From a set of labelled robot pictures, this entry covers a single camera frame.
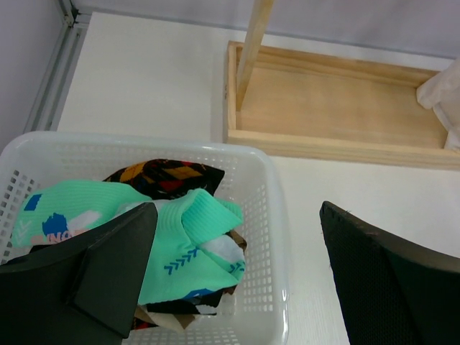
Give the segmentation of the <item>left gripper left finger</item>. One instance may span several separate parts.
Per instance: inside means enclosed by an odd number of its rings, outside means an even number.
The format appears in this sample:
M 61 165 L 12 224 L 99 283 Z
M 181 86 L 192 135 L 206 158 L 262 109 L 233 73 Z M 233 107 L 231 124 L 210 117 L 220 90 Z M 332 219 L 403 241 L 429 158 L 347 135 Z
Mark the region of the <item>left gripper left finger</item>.
M 157 209 L 144 203 L 1 266 L 2 344 L 120 344 L 129 336 Z

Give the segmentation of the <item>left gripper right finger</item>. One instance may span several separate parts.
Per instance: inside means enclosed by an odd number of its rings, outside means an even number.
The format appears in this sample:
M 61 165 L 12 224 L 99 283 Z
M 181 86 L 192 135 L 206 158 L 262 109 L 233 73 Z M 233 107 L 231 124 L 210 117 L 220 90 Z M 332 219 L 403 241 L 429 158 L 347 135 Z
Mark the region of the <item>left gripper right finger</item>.
M 459 343 L 459 258 L 329 201 L 319 215 L 350 344 Z

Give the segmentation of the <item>mint green sock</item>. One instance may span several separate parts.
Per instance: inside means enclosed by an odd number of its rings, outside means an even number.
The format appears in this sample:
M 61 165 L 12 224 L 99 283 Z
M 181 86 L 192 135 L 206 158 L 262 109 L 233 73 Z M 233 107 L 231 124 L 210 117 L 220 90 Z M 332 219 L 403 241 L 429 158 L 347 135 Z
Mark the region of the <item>mint green sock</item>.
M 240 206 L 203 189 L 154 205 L 157 228 L 140 305 L 207 295 L 240 283 L 244 253 L 228 236 L 244 222 Z
M 65 180 L 26 198 L 11 241 L 14 247 L 57 244 L 151 200 L 123 183 Z

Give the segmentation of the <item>brown tan striped sock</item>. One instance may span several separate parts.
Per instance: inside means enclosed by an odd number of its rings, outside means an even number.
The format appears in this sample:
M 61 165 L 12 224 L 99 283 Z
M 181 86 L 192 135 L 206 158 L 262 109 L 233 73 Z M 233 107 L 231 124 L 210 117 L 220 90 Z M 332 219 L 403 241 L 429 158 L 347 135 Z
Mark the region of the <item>brown tan striped sock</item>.
M 137 306 L 134 312 L 132 329 L 163 327 L 176 332 L 182 332 L 189 327 L 196 317 L 194 315 L 178 315 L 169 313 L 151 313 L 142 306 Z

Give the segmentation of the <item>black blue sock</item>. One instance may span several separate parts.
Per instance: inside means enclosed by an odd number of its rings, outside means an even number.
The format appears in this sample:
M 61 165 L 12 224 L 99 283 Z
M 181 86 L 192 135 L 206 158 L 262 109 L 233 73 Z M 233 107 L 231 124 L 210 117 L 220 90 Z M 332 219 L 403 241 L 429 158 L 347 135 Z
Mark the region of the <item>black blue sock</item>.
M 185 299 L 148 303 L 145 307 L 150 313 L 215 316 L 222 296 L 225 294 L 233 295 L 235 290 L 236 286 L 227 287 L 207 295 L 196 293 Z

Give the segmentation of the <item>brown tan argyle sock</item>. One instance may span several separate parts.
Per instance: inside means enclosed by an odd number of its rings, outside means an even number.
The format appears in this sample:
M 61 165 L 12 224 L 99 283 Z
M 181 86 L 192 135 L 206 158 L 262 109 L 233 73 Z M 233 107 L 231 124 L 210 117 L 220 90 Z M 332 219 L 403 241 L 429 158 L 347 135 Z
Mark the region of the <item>brown tan argyle sock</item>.
M 247 241 L 235 230 L 229 231 L 227 236 L 231 237 L 233 241 L 236 243 L 236 245 L 242 249 L 243 252 L 247 250 L 248 244 Z

